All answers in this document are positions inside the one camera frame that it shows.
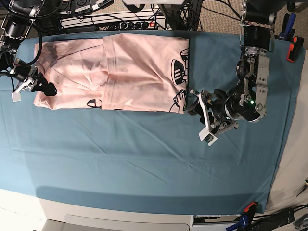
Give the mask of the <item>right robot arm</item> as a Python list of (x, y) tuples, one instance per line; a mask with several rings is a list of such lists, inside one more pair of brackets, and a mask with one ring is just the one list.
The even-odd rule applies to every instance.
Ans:
[[(48, 82), (35, 66), (43, 47), (41, 29), (35, 24), (36, 20), (45, 19), (56, 14), (63, 1), (52, 12), (41, 15), (43, 0), (12, 0), (9, 3), (1, 1), (1, 6), (7, 11), (0, 27), (0, 75), (11, 79), (12, 101), (21, 100), (21, 91), (43, 92), (46, 96), (55, 96), (57, 89)], [(29, 31), (34, 29), (38, 34), (38, 50), (31, 62), (24, 62), (16, 57), (21, 43), (27, 38)]]

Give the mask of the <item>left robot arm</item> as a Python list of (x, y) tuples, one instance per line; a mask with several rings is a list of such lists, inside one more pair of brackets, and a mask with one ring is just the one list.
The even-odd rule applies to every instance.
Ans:
[(244, 0), (237, 85), (228, 92), (221, 89), (215, 89), (213, 93), (191, 90), (197, 99), (188, 113), (199, 115), (201, 123), (212, 134), (237, 129), (239, 120), (255, 123), (266, 115), (270, 62), (267, 53), (274, 52), (276, 16), (276, 13), (258, 10), (251, 0)]

